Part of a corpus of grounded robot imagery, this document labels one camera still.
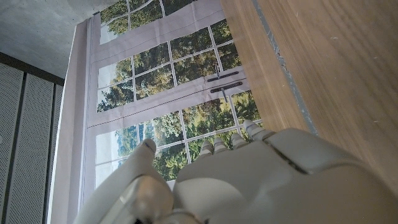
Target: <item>wall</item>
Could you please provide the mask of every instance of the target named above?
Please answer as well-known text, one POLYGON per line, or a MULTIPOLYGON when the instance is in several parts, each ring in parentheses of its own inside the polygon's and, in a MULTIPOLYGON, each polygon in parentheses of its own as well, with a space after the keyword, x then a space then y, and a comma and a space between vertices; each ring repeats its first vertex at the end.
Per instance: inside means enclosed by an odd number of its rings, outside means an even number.
POLYGON ((45 223, 62 90, 0 63, 1 223, 45 223))

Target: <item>gray wall panel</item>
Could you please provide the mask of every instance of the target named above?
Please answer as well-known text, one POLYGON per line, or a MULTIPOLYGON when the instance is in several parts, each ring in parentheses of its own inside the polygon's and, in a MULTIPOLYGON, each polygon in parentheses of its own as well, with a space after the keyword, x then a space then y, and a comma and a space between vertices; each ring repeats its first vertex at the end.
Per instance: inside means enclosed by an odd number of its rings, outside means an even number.
POLYGON ((3 210, 24 73, 0 63, 0 211, 3 210))
POLYGON ((54 155, 55 155, 55 143, 57 141, 57 132, 58 132, 58 121, 60 118, 61 112, 61 100, 62 100, 62 91, 63 87, 60 85, 56 85, 55 87, 55 105, 54 105, 54 112, 53 112, 53 126, 52 126, 52 138, 51 138, 51 155, 50 155, 50 170, 49 170, 49 177, 48 177, 48 187, 47 187, 47 208, 46 214, 48 213, 48 202, 50 198, 50 188, 51 188, 51 176, 53 170, 53 163, 54 163, 54 155))
POLYGON ((42 223, 53 83, 28 75, 6 223, 42 223))

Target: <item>wooden table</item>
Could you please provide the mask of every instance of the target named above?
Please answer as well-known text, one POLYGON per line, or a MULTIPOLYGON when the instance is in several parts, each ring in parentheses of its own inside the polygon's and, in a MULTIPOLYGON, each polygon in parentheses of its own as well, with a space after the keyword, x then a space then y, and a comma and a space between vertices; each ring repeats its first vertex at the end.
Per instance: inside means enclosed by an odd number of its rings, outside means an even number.
POLYGON ((318 134, 369 164, 398 194, 398 4, 221 3, 264 127, 318 134))

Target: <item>window pane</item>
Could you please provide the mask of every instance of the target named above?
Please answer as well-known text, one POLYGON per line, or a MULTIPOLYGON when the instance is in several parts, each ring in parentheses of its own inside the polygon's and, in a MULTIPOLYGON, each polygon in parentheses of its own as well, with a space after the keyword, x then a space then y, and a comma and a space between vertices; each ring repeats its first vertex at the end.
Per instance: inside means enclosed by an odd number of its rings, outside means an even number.
POLYGON ((224 141, 225 146, 228 149, 232 149, 231 136, 233 133, 237 133, 237 132, 238 131, 236 129, 234 129, 232 131, 226 131, 223 133, 215 134, 212 136, 208 136, 208 137, 204 137, 204 138, 200 138, 200 139, 188 142, 191 162, 195 161, 195 159, 197 159, 197 157, 199 156, 201 145, 204 142, 204 140, 209 140, 209 142, 214 144, 214 138, 219 137, 224 141))
POLYGON ((181 168, 187 165, 187 153, 184 144, 168 147, 157 151, 154 159, 154 167, 166 180, 175 180, 181 168))
POLYGON ((170 65, 136 78, 137 100, 174 87, 170 65))
POLYGON ((183 84, 200 77, 215 73, 217 65, 214 50, 196 55, 174 63, 175 76, 178 84, 183 84))
POLYGON ((138 9, 140 6, 145 4, 149 0, 129 0, 129 5, 130 5, 130 12, 132 12, 135 9, 138 9))
POLYGON ((251 121, 260 119, 259 111, 250 90, 232 95, 232 102, 234 103, 239 124, 243 124, 245 119, 251 121))
POLYGON ((224 70, 242 65, 234 43, 218 47, 218 55, 220 56, 224 70))
POLYGON ((206 27, 192 34, 171 40, 170 46, 174 60, 208 49, 212 46, 209 30, 206 27))
POLYGON ((215 99, 182 110, 187 138, 192 138, 234 125, 229 103, 215 99))
POLYGON ((98 72, 98 88, 123 81, 132 77, 131 58, 105 66, 98 72))
POLYGON ((134 55, 134 72, 136 75, 169 62, 167 43, 134 55))
POLYGON ((96 164, 128 156, 137 147, 137 127, 122 128, 96 136, 96 164))
POLYGON ((210 26, 211 31, 213 33, 214 41, 216 45, 223 44, 229 40, 232 40, 231 31, 229 31, 228 24, 226 23, 226 19, 217 22, 210 26))
POLYGON ((101 164, 95 167, 95 188, 99 187, 104 180, 109 177, 113 171, 119 168, 125 159, 120 161, 109 162, 107 164, 101 164))
POLYGON ((131 29, 148 24, 163 17, 159 0, 153 0, 146 7, 130 15, 131 29))
POLYGON ((134 101, 132 80, 98 90, 97 112, 107 111, 134 101))
POLYGON ((101 25, 109 22, 111 19, 126 14, 127 3, 125 0, 118 1, 116 4, 107 7, 101 11, 101 25))
POLYGON ((110 22, 108 25, 101 27, 101 38, 99 44, 105 44, 129 30, 128 16, 124 16, 110 22))
POLYGON ((178 111, 141 123, 139 132, 141 141, 153 139, 157 147, 183 140, 178 111))
POLYGON ((248 133, 244 128, 241 128, 242 138, 247 142, 253 142, 251 138, 249 138, 248 133))
POLYGON ((168 16, 191 2, 193 2, 193 0, 163 0, 165 15, 168 16))

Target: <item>concrete ceiling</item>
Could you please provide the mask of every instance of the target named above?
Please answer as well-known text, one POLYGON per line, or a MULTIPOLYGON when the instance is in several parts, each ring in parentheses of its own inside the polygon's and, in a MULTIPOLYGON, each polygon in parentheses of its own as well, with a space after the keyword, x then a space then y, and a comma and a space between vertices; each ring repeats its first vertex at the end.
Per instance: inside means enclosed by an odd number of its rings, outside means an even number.
POLYGON ((118 0, 1 0, 0 52, 65 78, 75 26, 118 0))

